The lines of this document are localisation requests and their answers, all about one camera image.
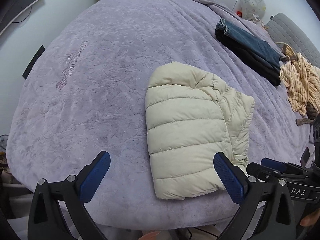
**white wall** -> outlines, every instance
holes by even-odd
[[[22,74],[34,54],[45,48],[83,10],[98,0],[40,0],[22,23],[12,23],[0,36],[0,135],[10,131],[24,83]],[[15,21],[23,20],[29,9]]]
[[[313,42],[320,51],[320,21],[306,0],[264,0],[266,13],[262,18],[267,23],[271,15],[284,13]]]

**bed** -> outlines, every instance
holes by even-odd
[[[35,190],[40,178],[53,182],[77,174],[105,150],[110,169],[85,205],[96,223],[154,230],[230,219],[238,205],[226,191],[156,198],[144,110],[154,69],[179,61],[253,96],[250,162],[269,157],[300,163],[310,126],[296,126],[300,115],[292,112],[283,85],[272,86],[215,39],[221,17],[278,49],[264,29],[200,0],[101,0],[81,13],[37,60],[23,86],[7,146],[13,175]]]

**blue gripper pad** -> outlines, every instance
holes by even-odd
[[[244,189],[243,184],[237,178],[237,175],[234,173],[234,171],[236,170],[236,173],[240,175],[241,180],[245,179],[246,175],[241,171],[239,167],[234,166],[221,152],[214,155],[213,166],[217,174],[219,175],[219,178],[221,179],[223,185],[228,191],[228,194],[231,197],[232,201],[240,205],[244,200],[246,189]]]
[[[86,165],[81,170],[81,172],[84,171],[82,175],[88,173],[79,187],[79,199],[82,204],[90,202],[102,179],[107,173],[110,167],[110,162],[110,154],[105,151],[101,151],[91,164]]]
[[[287,170],[287,166],[284,163],[269,158],[263,158],[261,160],[261,165],[280,172],[285,172]]]

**blue textured pad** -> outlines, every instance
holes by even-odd
[[[261,160],[261,165],[268,167],[268,168],[271,168],[271,169],[274,169],[274,170],[277,170],[277,171],[280,171],[280,172],[285,172],[287,169],[287,166],[284,163],[281,163],[281,162],[278,162],[275,160],[271,160],[268,158],[263,158]]]
[[[227,164],[219,156],[219,154],[214,155],[213,166],[217,174],[219,175],[223,185],[228,191],[228,194],[231,197],[232,201],[240,205],[244,200],[243,187],[236,176],[233,174],[232,170],[229,169]]]
[[[90,202],[110,167],[110,161],[109,153],[105,152],[85,178],[79,189],[79,199],[81,203]]]

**white fabric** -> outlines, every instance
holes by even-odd
[[[213,73],[172,62],[152,74],[145,107],[158,198],[184,199],[224,189],[212,163],[217,152],[245,171],[252,97]]]

